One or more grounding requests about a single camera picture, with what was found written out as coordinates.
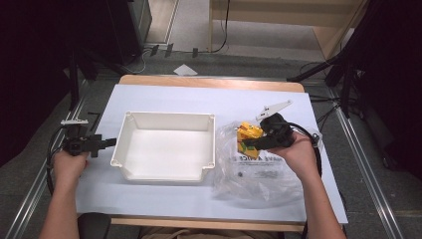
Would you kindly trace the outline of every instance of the white tabletop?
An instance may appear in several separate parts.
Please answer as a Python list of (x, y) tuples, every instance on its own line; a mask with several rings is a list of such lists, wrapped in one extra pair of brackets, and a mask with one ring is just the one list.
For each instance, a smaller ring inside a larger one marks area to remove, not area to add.
[[(103, 138), (117, 137), (125, 112), (214, 114), (219, 127), (235, 120), (252, 120), (264, 106), (287, 100), (293, 101), (281, 111), (287, 121), (317, 128), (309, 96), (304, 93), (116, 85), (97, 133)], [(196, 184), (127, 181), (118, 168), (109, 165), (113, 150), (100, 150), (98, 158), (90, 158), (77, 190), (79, 213), (276, 223), (306, 220), (303, 200), (286, 205), (215, 196), (212, 172)], [(321, 158), (322, 181), (334, 213), (339, 223), (347, 223), (325, 149)]]

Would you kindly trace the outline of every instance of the black stand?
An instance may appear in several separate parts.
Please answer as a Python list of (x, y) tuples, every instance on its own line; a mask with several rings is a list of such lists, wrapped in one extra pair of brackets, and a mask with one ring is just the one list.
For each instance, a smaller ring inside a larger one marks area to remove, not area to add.
[(365, 41), (364, 38), (370, 36), (371, 29), (373, 27), (371, 26), (371, 22), (375, 17), (378, 16), (378, 10), (384, 3), (385, 1), (383, 0), (371, 0), (369, 2), (366, 13), (360, 21), (359, 25), (354, 30), (353, 35), (350, 37), (344, 49), (342, 49), (336, 56), (296, 77), (287, 78), (287, 81), (298, 83), (332, 66), (331, 70), (325, 78), (325, 83), (328, 87), (334, 87), (343, 77), (343, 88), (341, 90), (340, 96), (341, 109), (346, 117), (349, 118), (348, 96), (354, 77), (354, 71), (356, 70), (358, 61), (362, 59), (364, 54), (362, 48), (362, 45), (364, 45)]
[(110, 63), (99, 54), (96, 54), (88, 49), (81, 47), (81, 44), (78, 42), (78, 34), (76, 29), (76, 20), (78, 9), (75, 7), (75, 3), (67, 2), (63, 3), (64, 9), (68, 11), (65, 14), (66, 20), (64, 24), (69, 29), (65, 32), (65, 39), (68, 46), (69, 52), (69, 78), (71, 83), (71, 105), (69, 111), (72, 111), (77, 105), (80, 94), (79, 94), (79, 78), (78, 78), (78, 67), (80, 68), (82, 74), (87, 80), (95, 80), (98, 72), (96, 67), (93, 64), (93, 61), (103, 64), (105, 67), (116, 72), (120, 76), (128, 74), (127, 71), (121, 69), (116, 64)]

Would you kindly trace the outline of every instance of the clear plastic bag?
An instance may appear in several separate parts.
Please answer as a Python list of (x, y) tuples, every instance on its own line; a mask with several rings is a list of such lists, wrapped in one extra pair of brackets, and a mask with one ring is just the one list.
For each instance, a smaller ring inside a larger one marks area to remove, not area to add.
[(238, 152), (236, 128), (240, 124), (234, 121), (216, 131), (215, 191), (280, 203), (303, 198), (302, 184), (283, 158), (265, 150), (257, 159)]

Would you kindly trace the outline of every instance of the white plastic tray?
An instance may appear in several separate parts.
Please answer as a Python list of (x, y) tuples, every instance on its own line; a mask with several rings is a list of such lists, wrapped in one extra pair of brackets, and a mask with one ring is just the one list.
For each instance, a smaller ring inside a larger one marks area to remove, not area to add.
[(215, 166), (215, 117), (127, 112), (110, 164), (132, 181), (201, 181)]

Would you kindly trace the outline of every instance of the white table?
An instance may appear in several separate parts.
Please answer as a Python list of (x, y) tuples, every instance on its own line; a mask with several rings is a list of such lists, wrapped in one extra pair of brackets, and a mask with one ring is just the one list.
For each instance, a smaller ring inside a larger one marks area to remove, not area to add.
[[(285, 84), (288, 91), (294, 91), (290, 87), (295, 86), (287, 83), (134, 76), (122, 80), (133, 83), (142, 79), (143, 86), (115, 86), (97, 130), (104, 138), (118, 136), (127, 111), (214, 114), (219, 127), (234, 120), (251, 120), (263, 106), (287, 100), (294, 102), (282, 112), (287, 121), (317, 128), (308, 94), (209, 88), (214, 82), (216, 88), (236, 85), (243, 89), (251, 86), (276, 89)], [(192, 84), (198, 88), (183, 87)], [(110, 147), (101, 150), (98, 158), (90, 159), (77, 190), (79, 213), (106, 213), (116, 224), (268, 231), (301, 231), (306, 220), (302, 200), (283, 205), (215, 196), (212, 172), (197, 184), (126, 181), (117, 168), (109, 165), (112, 153)], [(325, 150), (321, 157), (322, 180), (335, 215), (339, 223), (347, 223)]]

